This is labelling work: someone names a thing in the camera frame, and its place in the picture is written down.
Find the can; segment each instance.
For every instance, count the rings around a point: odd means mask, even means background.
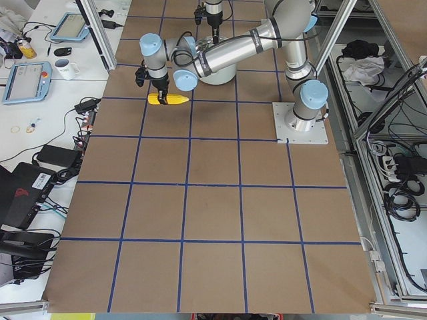
[[[32,59],[37,56],[36,52],[27,40],[19,40],[18,42],[16,42],[16,44],[18,45],[19,50],[26,58]]]

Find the blue joint cap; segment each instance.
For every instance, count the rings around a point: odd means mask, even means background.
[[[318,110],[328,100],[328,88],[318,80],[309,80],[302,85],[300,97],[307,108]]]
[[[142,55],[149,57],[160,50],[161,38],[155,33],[147,33],[139,40],[139,46],[141,47]]]
[[[191,50],[191,53],[193,55],[195,55],[196,54],[196,52],[195,52],[195,39],[193,37],[184,37],[184,39],[187,41],[188,46]]]
[[[316,25],[316,23],[318,22],[318,19],[315,15],[312,15],[310,17],[310,21],[308,21],[308,25],[305,28],[304,32],[308,32],[312,29],[312,27],[314,27]]]
[[[181,69],[173,73],[176,87],[181,91],[191,91],[197,87],[198,78],[191,71]]]

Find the screen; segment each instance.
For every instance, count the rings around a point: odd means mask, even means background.
[[[37,96],[42,65],[20,65],[15,68],[8,99],[27,99]]]
[[[84,25],[85,20],[82,15],[68,15],[54,35],[56,37],[76,38]]]

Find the yellow object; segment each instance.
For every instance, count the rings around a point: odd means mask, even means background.
[[[94,313],[54,313],[51,320],[95,320]]]
[[[176,95],[175,93],[168,93],[166,96],[168,105],[179,105],[181,103],[189,101],[187,97],[183,95]],[[160,102],[157,100],[157,93],[150,93],[148,95],[148,103],[150,105],[159,105]]]

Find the brown table surface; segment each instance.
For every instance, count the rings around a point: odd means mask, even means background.
[[[224,15],[229,14],[227,1]],[[226,37],[258,26],[233,1]],[[196,27],[197,0],[133,0],[45,292],[49,312],[367,313],[375,300],[342,166],[329,145],[276,142],[292,101],[280,51],[147,104],[139,38]],[[169,92],[177,93],[173,81]]]

